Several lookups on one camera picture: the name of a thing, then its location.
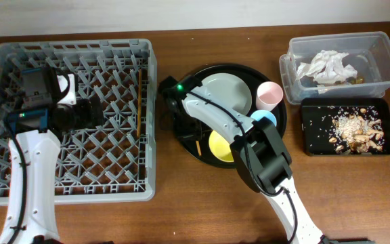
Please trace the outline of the yellow bowl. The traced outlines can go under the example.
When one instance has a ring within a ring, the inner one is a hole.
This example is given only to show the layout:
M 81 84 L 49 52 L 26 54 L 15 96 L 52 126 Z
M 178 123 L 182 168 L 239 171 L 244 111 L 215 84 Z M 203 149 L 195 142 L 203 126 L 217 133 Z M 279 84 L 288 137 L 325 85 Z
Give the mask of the yellow bowl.
M 209 148 L 212 154 L 225 163 L 233 163 L 230 144 L 216 131 L 212 131 L 209 136 Z

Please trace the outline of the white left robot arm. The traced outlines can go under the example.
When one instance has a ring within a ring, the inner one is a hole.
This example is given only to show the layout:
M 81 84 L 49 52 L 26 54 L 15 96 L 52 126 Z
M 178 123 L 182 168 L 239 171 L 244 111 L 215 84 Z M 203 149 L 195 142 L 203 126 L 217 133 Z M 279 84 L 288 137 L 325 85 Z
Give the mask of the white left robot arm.
M 11 178 L 0 243 L 59 243 L 56 163 L 62 136 L 104 124 L 100 99 L 40 105 L 8 114 Z

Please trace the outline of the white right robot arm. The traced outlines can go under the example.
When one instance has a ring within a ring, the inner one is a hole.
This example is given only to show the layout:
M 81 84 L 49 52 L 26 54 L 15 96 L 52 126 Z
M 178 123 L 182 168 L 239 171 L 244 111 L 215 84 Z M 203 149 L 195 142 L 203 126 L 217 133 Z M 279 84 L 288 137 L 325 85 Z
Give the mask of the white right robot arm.
M 158 91 L 174 115 L 200 121 L 230 145 L 240 178 L 263 195 L 281 221 L 288 243 L 327 243 L 301 201 L 290 167 L 292 159 L 274 123 L 234 109 L 235 85 L 210 85 L 195 76 L 163 80 Z

